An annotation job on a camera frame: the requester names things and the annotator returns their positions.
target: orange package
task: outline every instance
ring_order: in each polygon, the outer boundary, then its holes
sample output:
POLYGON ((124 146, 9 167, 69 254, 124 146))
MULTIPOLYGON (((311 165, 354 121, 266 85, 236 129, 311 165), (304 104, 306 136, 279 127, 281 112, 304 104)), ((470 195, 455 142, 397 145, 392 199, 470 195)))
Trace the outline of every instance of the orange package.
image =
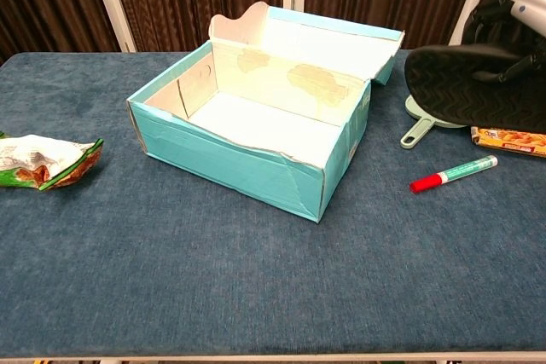
POLYGON ((546 135, 531 132, 471 127, 472 141, 482 147, 546 157, 546 135))

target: blue table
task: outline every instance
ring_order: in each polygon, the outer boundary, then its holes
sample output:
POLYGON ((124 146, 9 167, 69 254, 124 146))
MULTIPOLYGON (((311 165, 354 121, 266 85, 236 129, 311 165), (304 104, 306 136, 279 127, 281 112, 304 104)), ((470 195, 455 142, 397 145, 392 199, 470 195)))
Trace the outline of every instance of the blue table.
POLYGON ((476 147, 468 128, 403 150, 401 51, 315 224, 141 151, 125 98, 182 55, 0 68, 0 130, 105 140, 75 185, 0 188, 1 357, 546 357, 546 160, 476 147), (492 153, 494 169, 408 188, 492 153))

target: red marker cap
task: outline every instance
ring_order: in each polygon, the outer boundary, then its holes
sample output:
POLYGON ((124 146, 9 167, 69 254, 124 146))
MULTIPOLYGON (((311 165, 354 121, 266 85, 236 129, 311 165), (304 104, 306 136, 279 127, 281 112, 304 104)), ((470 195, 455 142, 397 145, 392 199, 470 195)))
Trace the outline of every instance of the red marker cap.
POLYGON ((441 176, 438 174, 432 174, 430 176, 420 179, 419 181, 412 182, 409 185, 409 189, 411 189, 411 192, 413 192, 414 194, 417 194, 420 191, 424 191, 430 188, 435 188, 441 184, 442 184, 441 176))

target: green plastic handle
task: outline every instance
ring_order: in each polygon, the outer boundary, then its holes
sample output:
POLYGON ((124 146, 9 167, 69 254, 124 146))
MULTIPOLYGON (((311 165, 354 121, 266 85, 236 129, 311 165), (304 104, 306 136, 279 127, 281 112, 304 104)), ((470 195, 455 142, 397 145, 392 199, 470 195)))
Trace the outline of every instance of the green plastic handle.
POLYGON ((430 118, 419 118, 411 129, 400 140, 402 148, 411 149, 434 126, 430 118))

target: green spatula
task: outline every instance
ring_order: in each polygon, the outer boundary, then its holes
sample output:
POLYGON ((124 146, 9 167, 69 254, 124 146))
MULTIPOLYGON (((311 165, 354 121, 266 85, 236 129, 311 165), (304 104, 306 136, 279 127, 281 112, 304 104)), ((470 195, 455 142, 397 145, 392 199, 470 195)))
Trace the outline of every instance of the green spatula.
POLYGON ((400 145, 405 149, 413 148, 434 125, 445 128, 462 128, 466 126, 448 123, 433 117, 419 107, 411 95, 406 98, 406 111, 411 117, 417 119, 417 122, 400 140, 400 145))

